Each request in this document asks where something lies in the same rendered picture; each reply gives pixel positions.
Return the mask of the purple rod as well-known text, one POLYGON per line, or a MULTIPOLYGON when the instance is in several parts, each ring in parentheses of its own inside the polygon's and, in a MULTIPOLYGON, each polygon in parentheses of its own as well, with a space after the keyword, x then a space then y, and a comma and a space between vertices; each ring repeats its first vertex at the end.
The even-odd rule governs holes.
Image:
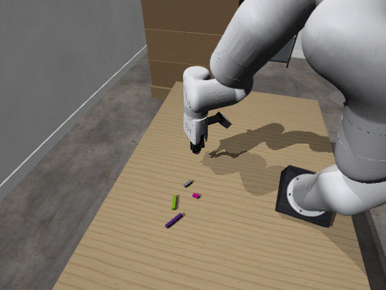
POLYGON ((182 218, 182 214, 179 213, 177 216, 175 216, 171 221, 169 221, 167 224, 165 224, 166 228, 168 229, 172 224, 174 224, 176 221, 178 221, 180 218, 182 218))

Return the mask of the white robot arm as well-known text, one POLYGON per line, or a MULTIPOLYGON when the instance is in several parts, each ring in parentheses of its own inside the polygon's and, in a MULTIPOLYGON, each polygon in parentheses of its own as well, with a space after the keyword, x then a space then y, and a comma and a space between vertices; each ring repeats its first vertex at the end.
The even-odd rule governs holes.
POLYGON ((202 66, 184 71, 184 112, 200 118, 243 100, 302 29, 308 64, 346 101, 336 164, 295 177, 287 199, 304 216, 360 214, 386 203, 386 0, 244 0, 211 56, 215 79, 202 66))

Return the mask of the grey rod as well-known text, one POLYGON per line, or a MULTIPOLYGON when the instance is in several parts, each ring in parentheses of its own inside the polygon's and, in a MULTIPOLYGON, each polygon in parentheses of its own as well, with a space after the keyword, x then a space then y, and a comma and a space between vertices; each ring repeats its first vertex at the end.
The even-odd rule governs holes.
POLYGON ((192 181, 189 180, 188 182, 186 182, 186 183, 184 184, 184 187, 185 187, 185 188, 188 187, 191 183, 192 183, 192 181))

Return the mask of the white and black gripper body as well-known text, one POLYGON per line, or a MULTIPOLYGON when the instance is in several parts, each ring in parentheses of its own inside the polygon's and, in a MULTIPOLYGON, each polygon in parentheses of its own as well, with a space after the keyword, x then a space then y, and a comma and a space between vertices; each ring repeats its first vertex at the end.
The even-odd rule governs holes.
POLYGON ((200 142, 202 134, 204 134, 204 138, 207 141, 207 115, 200 118, 192 118, 190 116, 187 116, 184 112, 184 131, 194 145, 197 145, 200 142))

